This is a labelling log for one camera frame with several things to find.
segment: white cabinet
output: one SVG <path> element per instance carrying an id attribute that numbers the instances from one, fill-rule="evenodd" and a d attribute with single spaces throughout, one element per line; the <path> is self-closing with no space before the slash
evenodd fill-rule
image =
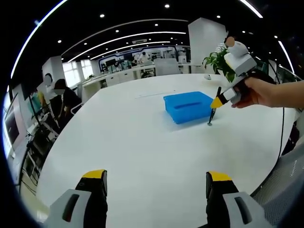
<path id="1" fill-rule="evenodd" d="M 109 77 L 107 77 L 105 79 L 105 81 L 106 81 L 106 84 L 108 86 L 114 86 L 116 84 L 119 84 L 120 83 L 120 81 L 119 81 L 119 75 L 118 74 L 110 75 Z"/>
<path id="2" fill-rule="evenodd" d="M 132 80 L 134 80 L 134 73 L 133 73 L 133 71 L 126 72 L 126 73 L 121 72 L 119 74 L 119 82 L 120 83 L 132 81 Z"/>

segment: black cable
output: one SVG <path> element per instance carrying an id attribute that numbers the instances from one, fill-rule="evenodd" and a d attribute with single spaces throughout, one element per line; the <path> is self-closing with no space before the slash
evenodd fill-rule
<path id="1" fill-rule="evenodd" d="M 33 136 L 31 133 L 29 133 L 29 131 L 27 130 L 27 133 L 30 135 L 30 136 Z M 34 136 L 33 136 L 34 137 Z"/>
<path id="2" fill-rule="evenodd" d="M 33 180 L 30 178 L 29 174 L 28 174 L 28 177 L 29 177 L 30 181 L 33 183 L 33 185 L 35 185 L 35 186 L 37 187 L 37 184 L 35 184 L 35 183 L 33 182 Z"/>
<path id="3" fill-rule="evenodd" d="M 23 180 L 21 180 L 21 182 L 24 183 L 24 185 L 28 188 L 28 190 L 30 190 L 32 193 L 34 193 L 34 195 L 36 195 L 36 191 L 34 191 L 26 182 L 24 182 Z"/>

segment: desk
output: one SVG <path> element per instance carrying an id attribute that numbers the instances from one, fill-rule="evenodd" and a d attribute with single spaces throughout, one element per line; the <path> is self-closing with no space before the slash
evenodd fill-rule
<path id="1" fill-rule="evenodd" d="M 27 136 L 20 143 L 17 149 L 14 151 L 15 158 L 9 163 L 10 172 L 12 175 L 14 185 L 20 185 L 20 175 L 22 172 L 25 158 L 28 154 L 29 148 L 27 148 L 28 142 L 31 140 L 31 136 Z"/>
<path id="2" fill-rule="evenodd" d="M 179 67 L 182 67 L 182 72 L 184 74 L 191 73 L 191 67 L 201 67 L 201 65 L 193 65 L 190 63 L 182 63 L 179 64 Z M 116 84 L 133 81 L 141 78 L 141 71 L 155 69 L 155 65 L 137 65 L 132 67 L 131 69 L 115 72 L 112 74 L 104 74 L 83 82 L 83 92 L 82 92 L 82 100 L 83 102 L 87 102 L 98 90 L 100 90 L 100 81 L 106 80 L 108 86 L 114 86 Z"/>
<path id="3" fill-rule="evenodd" d="M 176 125 L 165 95 L 202 91 L 215 97 L 223 77 L 151 77 L 98 91 L 54 143 L 37 197 L 50 206 L 88 171 L 108 170 L 107 227 L 199 227 L 206 218 L 206 172 L 227 173 L 251 194 L 274 167 L 282 108 L 226 104 L 212 121 Z M 283 148 L 295 110 L 285 109 Z"/>

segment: ceiling light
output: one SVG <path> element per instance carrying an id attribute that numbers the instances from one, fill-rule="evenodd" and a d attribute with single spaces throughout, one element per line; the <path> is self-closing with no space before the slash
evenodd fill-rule
<path id="1" fill-rule="evenodd" d="M 17 58 L 16 58 L 16 61 L 14 63 L 14 66 L 13 66 L 13 69 L 10 73 L 10 78 L 13 77 L 14 75 L 14 72 L 16 70 L 16 66 L 17 66 L 17 63 L 19 62 L 19 59 L 25 49 L 25 47 L 27 46 L 27 44 L 29 43 L 30 39 L 32 39 L 33 35 L 35 34 L 35 32 L 37 32 L 38 28 L 40 28 L 40 26 L 42 25 L 42 23 L 52 14 L 54 13 L 60 6 L 62 6 L 64 3 L 66 3 L 68 0 L 62 0 L 60 3 L 58 3 L 58 5 L 56 5 L 49 13 L 47 13 L 47 15 L 44 16 L 44 18 L 37 24 L 37 26 L 33 29 L 33 31 L 31 32 L 31 34 L 28 36 L 27 40 L 24 42 Z"/>
<path id="2" fill-rule="evenodd" d="M 120 47 L 120 48 L 117 48 L 117 49 L 115 49 L 115 50 L 107 51 L 107 52 L 102 53 L 102 54 L 100 54 L 100 55 L 98 55 L 98 56 L 95 56 L 95 57 L 91 58 L 91 60 L 92 60 L 92 59 L 95 59 L 95 58 L 98 58 L 98 57 L 100 57 L 100 56 L 102 56 L 102 55 L 106 55 L 106 54 L 108 54 L 108 53 L 111 53 L 111 52 L 114 52 L 114 51 L 118 51 L 118 50 L 121 50 L 121 49 L 125 49 L 125 48 L 131 48 L 131 47 L 135 47 L 135 46 L 139 46 L 139 45 L 147 45 L 147 44 L 160 44 L 160 43 L 170 43 L 170 41 L 148 42 L 148 43 L 133 44 L 133 45 L 125 46 L 125 47 Z"/>
<path id="3" fill-rule="evenodd" d="M 293 67 L 293 65 L 291 64 L 289 55 L 288 55 L 288 53 L 287 53 L 287 51 L 286 51 L 286 49 L 285 49 L 283 43 L 282 43 L 280 40 L 279 40 L 279 44 L 281 45 L 281 48 L 283 49 L 283 51 L 284 51 L 284 53 L 285 53 L 285 55 L 286 55 L 286 58 L 287 58 L 287 60 L 288 60 L 288 62 L 289 62 L 289 65 L 290 65 L 290 67 L 291 67 L 291 71 L 292 71 L 293 73 L 295 73 L 294 67 Z"/>
<path id="4" fill-rule="evenodd" d="M 98 47 L 100 47 L 102 45 L 105 45 L 105 44 L 108 44 L 108 43 L 111 43 L 111 42 L 114 42 L 114 41 L 117 41 L 117 40 L 120 40 L 120 39 L 129 38 L 129 37 L 136 37 L 136 36 L 142 36 L 142 35 L 149 35 L 149 34 L 162 34 L 162 33 L 164 33 L 164 34 L 183 34 L 183 35 L 186 34 L 185 32 L 167 32 L 166 31 L 166 32 L 145 32 L 145 33 L 138 33 L 138 34 L 128 35 L 128 36 L 125 36 L 125 37 L 120 37 L 120 38 L 112 39 L 112 40 L 109 40 L 109 41 L 107 41 L 105 43 L 96 45 L 95 47 L 92 47 L 92 48 L 90 48 L 90 49 L 88 49 L 88 50 L 80 53 L 79 55 L 75 56 L 74 58 L 70 59 L 68 61 L 68 63 L 70 63 L 71 61 L 73 61 L 74 59 L 78 58 L 79 56 L 85 54 L 88 51 L 91 51 L 91 50 L 93 50 L 95 48 L 98 48 Z"/>
<path id="5" fill-rule="evenodd" d="M 239 0 L 242 2 L 245 6 L 247 6 L 252 12 L 254 12 L 259 18 L 263 18 L 263 16 L 252 6 L 249 2 L 246 0 Z"/>

